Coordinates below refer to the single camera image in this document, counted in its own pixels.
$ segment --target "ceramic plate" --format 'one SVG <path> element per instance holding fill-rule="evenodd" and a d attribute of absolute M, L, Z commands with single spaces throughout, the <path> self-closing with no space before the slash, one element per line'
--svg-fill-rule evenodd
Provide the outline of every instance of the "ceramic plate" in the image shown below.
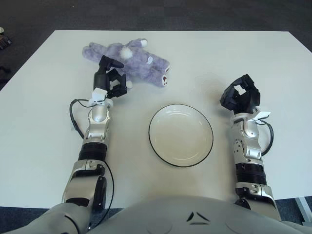
<path fill-rule="evenodd" d="M 177 167 L 203 161 L 214 141 L 210 123 L 202 113 L 179 104 L 166 106 L 153 116 L 149 138 L 156 154 Z"/>

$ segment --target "purple plush toy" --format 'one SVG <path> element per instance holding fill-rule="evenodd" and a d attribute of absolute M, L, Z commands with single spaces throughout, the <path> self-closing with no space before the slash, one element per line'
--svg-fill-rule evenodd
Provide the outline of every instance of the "purple plush toy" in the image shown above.
<path fill-rule="evenodd" d="M 85 46 L 82 55 L 99 63 L 103 55 L 122 62 L 125 66 L 117 71 L 127 77 L 127 87 L 132 88 L 132 77 L 151 82 L 157 86 L 167 85 L 166 73 L 169 70 L 169 62 L 143 49 L 147 46 L 147 39 L 132 40 L 126 45 L 114 43 L 107 47 L 91 42 Z"/>

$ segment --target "wire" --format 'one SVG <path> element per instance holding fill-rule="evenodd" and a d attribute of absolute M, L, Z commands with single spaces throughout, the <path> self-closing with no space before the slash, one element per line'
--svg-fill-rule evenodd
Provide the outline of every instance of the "wire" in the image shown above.
<path fill-rule="evenodd" d="M 266 118 L 268 118 L 269 116 L 263 117 L 263 118 L 259 118 L 258 120 L 264 120 Z"/>
<path fill-rule="evenodd" d="M 79 133 L 79 135 L 81 136 L 81 138 L 84 139 L 84 134 L 82 133 L 82 131 L 80 130 L 80 128 L 79 128 L 79 126 L 78 126 L 78 124 L 77 124 L 77 122 L 76 122 L 75 119 L 74 119 L 74 115 L 73 115 L 73 105 L 74 105 L 76 102 L 79 102 L 79 104 L 80 104 L 81 106 L 86 107 L 86 108 L 90 108 L 90 107 L 96 106 L 97 104 L 92 105 L 92 106 L 85 106 L 85 105 L 83 105 L 80 101 L 88 101 L 88 100 L 86 100 L 86 99 L 74 99 L 74 100 L 70 103 L 70 105 L 69 105 L 69 115 L 70 115 L 70 119 L 71 119 L 71 121 L 72 121 L 72 123 L 73 123 L 73 125 L 74 125 L 74 128 L 75 128 L 76 131 Z M 110 210 L 110 208 L 111 208 L 111 206 L 112 206 L 113 198 L 114 198 L 114 193 L 115 193 L 115 182 L 114 182 L 114 177 L 113 177 L 112 170 L 111 170 L 111 168 L 109 167 L 109 165 L 107 164 L 106 161 L 104 161 L 104 163 L 105 163 L 105 165 L 107 166 L 107 168 L 108 168 L 108 170 L 109 170 L 109 173 L 111 174 L 111 177 L 112 177 L 113 191 L 112 191 L 112 198 L 111 198 L 111 201 L 110 201 L 109 206 L 108 206 L 108 208 L 107 208 L 107 211 L 106 211 L 105 215 L 102 217 L 102 219 L 100 220 L 100 222 L 99 222 L 98 224 L 100 224 L 100 223 L 104 220 L 104 218 L 107 216 L 107 214 L 108 214 L 108 212 L 109 212 L 109 210 Z"/>
<path fill-rule="evenodd" d="M 270 130 L 270 143 L 269 143 L 268 147 L 267 147 L 263 152 L 261 152 L 262 156 L 264 156 L 264 155 L 267 154 L 267 152 L 270 150 L 270 148 L 271 148 L 272 145 L 273 145 L 274 131 L 273 131 L 272 125 L 270 125 L 268 122 L 266 122 L 266 121 L 264 121 L 264 120 L 261 120 L 261 119 L 260 119 L 260 121 L 263 122 L 263 124 L 259 124 L 259 123 L 258 123 L 258 125 L 267 125 L 268 128 L 269 128 L 269 130 Z"/>

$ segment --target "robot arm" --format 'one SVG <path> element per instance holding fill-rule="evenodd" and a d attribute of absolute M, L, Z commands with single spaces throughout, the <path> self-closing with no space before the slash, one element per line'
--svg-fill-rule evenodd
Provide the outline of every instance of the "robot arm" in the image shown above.
<path fill-rule="evenodd" d="M 88 231 L 90 217 L 93 212 L 105 208 L 106 178 L 104 163 L 108 142 L 108 124 L 111 119 L 108 109 L 113 106 L 110 98 L 119 97 L 127 93 L 126 76 L 120 76 L 111 67 L 123 67 L 113 59 L 103 56 L 99 63 L 99 70 L 94 75 L 94 90 L 89 103 L 89 128 L 85 136 L 70 114 L 75 129 L 83 137 L 78 161 L 66 185 L 62 203 L 49 209 L 42 216 L 27 226 L 11 231 L 11 234 L 84 234 Z M 119 85 L 112 88 L 110 81 L 117 79 Z"/>
<path fill-rule="evenodd" d="M 240 95 L 234 88 L 237 85 L 246 92 Z M 249 75 L 234 81 L 225 90 L 220 102 L 232 110 L 231 129 L 237 177 L 235 191 L 239 196 L 236 204 L 280 221 L 272 190 L 267 185 L 263 152 L 258 142 L 258 125 L 271 112 L 260 109 L 260 93 Z"/>

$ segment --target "dark carpet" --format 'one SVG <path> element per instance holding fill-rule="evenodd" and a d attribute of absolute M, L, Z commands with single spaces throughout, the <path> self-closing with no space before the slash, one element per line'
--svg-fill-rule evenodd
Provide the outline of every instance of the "dark carpet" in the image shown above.
<path fill-rule="evenodd" d="M 10 79 L 54 30 L 289 31 L 312 51 L 312 1 L 1 0 L 0 27 L 13 41 L 0 51 L 0 66 L 12 70 L 0 71 L 1 89 L 4 79 Z M 307 200 L 311 206 L 311 197 Z M 301 223 L 294 199 L 277 205 L 283 220 Z M 0 207 L 0 233 L 24 226 L 43 212 Z"/>

